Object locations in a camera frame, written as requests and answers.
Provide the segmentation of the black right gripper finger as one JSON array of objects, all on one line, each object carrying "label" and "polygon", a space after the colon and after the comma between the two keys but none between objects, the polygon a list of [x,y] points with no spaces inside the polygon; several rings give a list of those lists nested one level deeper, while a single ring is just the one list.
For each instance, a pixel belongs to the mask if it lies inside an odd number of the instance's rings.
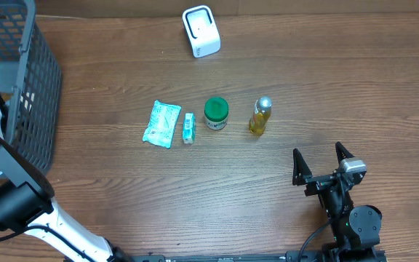
[{"label": "black right gripper finger", "polygon": [[293,150],[293,162],[292,184],[294,186],[305,185],[306,180],[312,177],[312,172],[297,148]]},{"label": "black right gripper finger", "polygon": [[354,158],[354,155],[350,153],[340,141],[335,144],[335,150],[339,163],[344,159]]}]

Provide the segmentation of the yellow dish soap bottle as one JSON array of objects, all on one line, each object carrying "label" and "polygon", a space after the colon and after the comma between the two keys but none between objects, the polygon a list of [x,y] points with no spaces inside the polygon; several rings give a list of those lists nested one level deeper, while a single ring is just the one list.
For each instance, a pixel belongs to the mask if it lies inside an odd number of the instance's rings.
[{"label": "yellow dish soap bottle", "polygon": [[249,121],[249,130],[256,135],[262,135],[272,112],[272,99],[263,96],[256,100],[254,111]]}]

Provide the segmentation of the green lid jar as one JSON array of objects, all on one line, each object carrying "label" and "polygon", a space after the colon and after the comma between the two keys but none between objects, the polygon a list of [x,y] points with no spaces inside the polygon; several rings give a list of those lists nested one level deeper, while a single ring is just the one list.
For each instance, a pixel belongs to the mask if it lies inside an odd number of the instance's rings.
[{"label": "green lid jar", "polygon": [[212,130],[223,129],[228,122],[229,107],[221,97],[210,98],[204,105],[205,124]]}]

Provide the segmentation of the small teal tissue pack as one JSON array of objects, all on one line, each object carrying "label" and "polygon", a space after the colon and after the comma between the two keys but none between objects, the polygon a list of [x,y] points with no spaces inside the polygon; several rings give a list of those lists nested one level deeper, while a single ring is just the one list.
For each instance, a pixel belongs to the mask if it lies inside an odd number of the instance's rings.
[{"label": "small teal tissue pack", "polygon": [[196,135],[196,120],[194,113],[186,113],[183,121],[183,142],[193,144]]}]

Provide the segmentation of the teal wet wipes pack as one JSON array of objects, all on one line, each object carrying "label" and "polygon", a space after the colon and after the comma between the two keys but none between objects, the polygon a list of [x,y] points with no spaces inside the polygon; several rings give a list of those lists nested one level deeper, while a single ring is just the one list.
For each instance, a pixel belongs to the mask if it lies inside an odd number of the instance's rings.
[{"label": "teal wet wipes pack", "polygon": [[155,146],[171,148],[181,107],[172,104],[154,102],[149,123],[143,134],[143,142]]}]

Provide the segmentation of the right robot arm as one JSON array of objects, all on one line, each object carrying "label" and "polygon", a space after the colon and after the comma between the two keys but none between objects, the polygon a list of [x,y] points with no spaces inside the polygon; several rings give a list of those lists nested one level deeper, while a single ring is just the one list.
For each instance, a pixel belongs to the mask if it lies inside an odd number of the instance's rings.
[{"label": "right robot arm", "polygon": [[[355,207],[349,191],[362,182],[367,166],[340,142],[335,144],[338,167],[329,175],[314,176],[298,149],[293,154],[292,184],[305,186],[305,195],[319,198],[327,222],[312,233],[297,252],[288,252],[294,261],[386,261],[386,254],[375,249],[380,243],[381,211],[372,205]],[[321,250],[308,252],[313,238],[330,227],[334,241]]]}]

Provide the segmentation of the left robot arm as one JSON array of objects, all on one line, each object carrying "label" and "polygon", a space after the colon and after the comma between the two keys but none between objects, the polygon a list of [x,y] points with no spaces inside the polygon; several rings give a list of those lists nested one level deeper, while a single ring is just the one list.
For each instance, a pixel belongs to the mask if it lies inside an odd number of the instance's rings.
[{"label": "left robot arm", "polygon": [[54,189],[41,172],[3,139],[7,107],[0,95],[0,231],[38,238],[66,261],[129,261],[107,239],[85,229],[55,200]]}]

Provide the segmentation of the white barcode scanner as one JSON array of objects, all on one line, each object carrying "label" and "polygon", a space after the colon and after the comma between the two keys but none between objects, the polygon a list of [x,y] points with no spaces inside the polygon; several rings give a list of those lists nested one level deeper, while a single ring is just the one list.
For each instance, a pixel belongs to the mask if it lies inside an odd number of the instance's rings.
[{"label": "white barcode scanner", "polygon": [[201,58],[218,52],[221,39],[213,17],[207,5],[187,9],[182,14],[185,32],[195,58]]}]

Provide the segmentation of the grey plastic mesh basket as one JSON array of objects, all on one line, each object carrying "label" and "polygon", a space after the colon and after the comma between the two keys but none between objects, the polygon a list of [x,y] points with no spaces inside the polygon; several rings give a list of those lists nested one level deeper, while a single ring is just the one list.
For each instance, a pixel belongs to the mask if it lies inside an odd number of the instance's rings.
[{"label": "grey plastic mesh basket", "polygon": [[52,165],[62,72],[36,24],[31,0],[0,0],[0,92],[4,139],[42,173]]}]

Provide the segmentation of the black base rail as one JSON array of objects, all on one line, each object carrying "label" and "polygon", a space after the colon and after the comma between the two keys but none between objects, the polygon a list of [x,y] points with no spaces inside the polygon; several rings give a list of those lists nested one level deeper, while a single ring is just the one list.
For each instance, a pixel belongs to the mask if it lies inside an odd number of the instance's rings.
[{"label": "black base rail", "polygon": [[[164,257],[163,255],[133,255],[132,262],[298,262],[298,251],[287,251],[285,254],[257,254],[257,255],[204,255]],[[338,261],[377,261],[387,262],[383,251],[373,253],[349,253]]]}]

